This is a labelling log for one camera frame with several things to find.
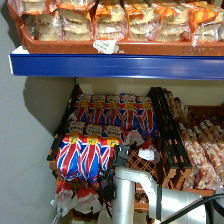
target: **white wall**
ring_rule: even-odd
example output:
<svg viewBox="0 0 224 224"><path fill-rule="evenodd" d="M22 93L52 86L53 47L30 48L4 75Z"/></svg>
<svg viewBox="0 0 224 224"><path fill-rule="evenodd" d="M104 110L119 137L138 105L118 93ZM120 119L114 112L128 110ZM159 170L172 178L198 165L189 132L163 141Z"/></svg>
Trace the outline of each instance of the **white wall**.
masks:
<svg viewBox="0 0 224 224"><path fill-rule="evenodd" d="M19 45L0 3L0 223L48 224L55 215L54 178L46 156L73 87L72 78L14 77L8 54ZM80 78L85 93L136 93L150 86L173 91L186 104L219 105L224 82Z"/></svg>

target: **grey wall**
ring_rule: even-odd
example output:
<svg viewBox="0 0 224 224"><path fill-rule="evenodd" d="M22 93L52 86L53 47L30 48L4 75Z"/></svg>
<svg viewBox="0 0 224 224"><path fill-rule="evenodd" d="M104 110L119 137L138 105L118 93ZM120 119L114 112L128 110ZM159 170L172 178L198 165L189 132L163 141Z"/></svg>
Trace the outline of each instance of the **grey wall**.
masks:
<svg viewBox="0 0 224 224"><path fill-rule="evenodd" d="M73 79L10 73L8 54L20 44L4 2L0 3L0 223L48 224L55 216L50 205L55 186L46 156Z"/></svg>

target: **orange tray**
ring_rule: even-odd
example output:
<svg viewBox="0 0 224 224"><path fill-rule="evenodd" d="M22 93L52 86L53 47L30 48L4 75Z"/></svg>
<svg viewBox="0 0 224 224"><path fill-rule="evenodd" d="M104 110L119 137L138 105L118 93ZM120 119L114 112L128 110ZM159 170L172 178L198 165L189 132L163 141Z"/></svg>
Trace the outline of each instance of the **orange tray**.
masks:
<svg viewBox="0 0 224 224"><path fill-rule="evenodd" d="M28 34L22 17L19 17L6 0L20 41L29 53L34 54L97 54L93 41L38 41ZM200 43L193 47L186 42L117 42L118 54L130 55L173 55L173 56L223 56L224 42Z"/></svg>

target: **price label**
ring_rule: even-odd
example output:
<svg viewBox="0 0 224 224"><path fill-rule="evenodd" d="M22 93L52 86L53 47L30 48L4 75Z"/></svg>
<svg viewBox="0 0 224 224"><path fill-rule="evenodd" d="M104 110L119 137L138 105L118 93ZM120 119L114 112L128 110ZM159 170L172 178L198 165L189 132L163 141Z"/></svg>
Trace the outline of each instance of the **price label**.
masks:
<svg viewBox="0 0 224 224"><path fill-rule="evenodd" d="M93 47L104 54L113 54L117 40L95 40Z"/></svg>

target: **shelf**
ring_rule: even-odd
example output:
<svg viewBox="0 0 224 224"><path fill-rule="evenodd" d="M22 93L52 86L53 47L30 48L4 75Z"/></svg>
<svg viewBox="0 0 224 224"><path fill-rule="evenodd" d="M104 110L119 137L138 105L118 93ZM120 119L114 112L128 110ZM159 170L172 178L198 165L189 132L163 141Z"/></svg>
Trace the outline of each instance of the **shelf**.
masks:
<svg viewBox="0 0 224 224"><path fill-rule="evenodd" d="M224 80L224 56L29 54L9 56L15 76Z"/></svg>

